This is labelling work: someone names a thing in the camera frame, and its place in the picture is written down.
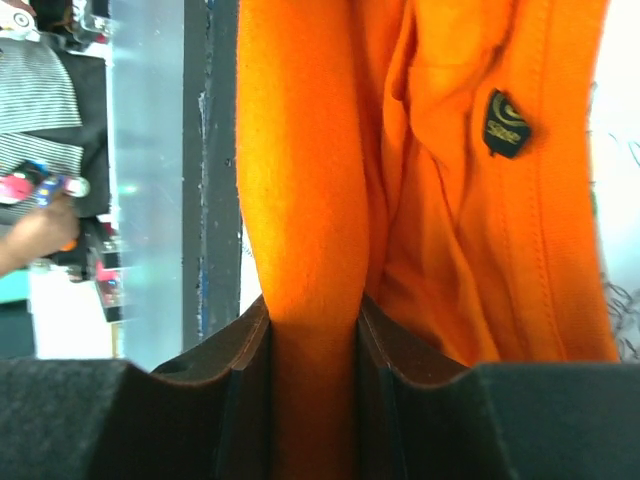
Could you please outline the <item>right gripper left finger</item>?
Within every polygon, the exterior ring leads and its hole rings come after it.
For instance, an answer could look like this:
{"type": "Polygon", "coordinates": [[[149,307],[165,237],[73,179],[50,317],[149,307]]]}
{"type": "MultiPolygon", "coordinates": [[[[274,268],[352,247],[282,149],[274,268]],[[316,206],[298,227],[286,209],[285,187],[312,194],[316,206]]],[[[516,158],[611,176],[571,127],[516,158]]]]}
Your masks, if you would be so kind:
{"type": "Polygon", "coordinates": [[[265,479],[270,320],[257,299],[145,372],[126,360],[1,365],[5,479],[265,479]]]}

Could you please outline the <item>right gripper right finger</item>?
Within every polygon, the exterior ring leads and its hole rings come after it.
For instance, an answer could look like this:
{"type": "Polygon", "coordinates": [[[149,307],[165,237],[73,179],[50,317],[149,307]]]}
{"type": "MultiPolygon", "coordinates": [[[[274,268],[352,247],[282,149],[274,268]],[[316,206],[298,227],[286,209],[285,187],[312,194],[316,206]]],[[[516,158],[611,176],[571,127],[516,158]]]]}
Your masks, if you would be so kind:
{"type": "Polygon", "coordinates": [[[467,368],[365,299],[357,321],[365,479],[635,479],[639,369],[467,368]]]}

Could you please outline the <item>orange t shirt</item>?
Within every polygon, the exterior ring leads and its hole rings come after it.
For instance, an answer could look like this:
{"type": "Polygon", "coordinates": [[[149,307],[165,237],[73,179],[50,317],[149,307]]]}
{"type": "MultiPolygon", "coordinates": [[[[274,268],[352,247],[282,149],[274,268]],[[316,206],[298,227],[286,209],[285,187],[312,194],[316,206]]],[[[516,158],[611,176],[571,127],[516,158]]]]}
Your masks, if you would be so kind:
{"type": "Polygon", "coordinates": [[[272,475],[354,479],[363,296],[456,361],[615,362],[586,125],[604,1],[243,1],[272,475]]]}

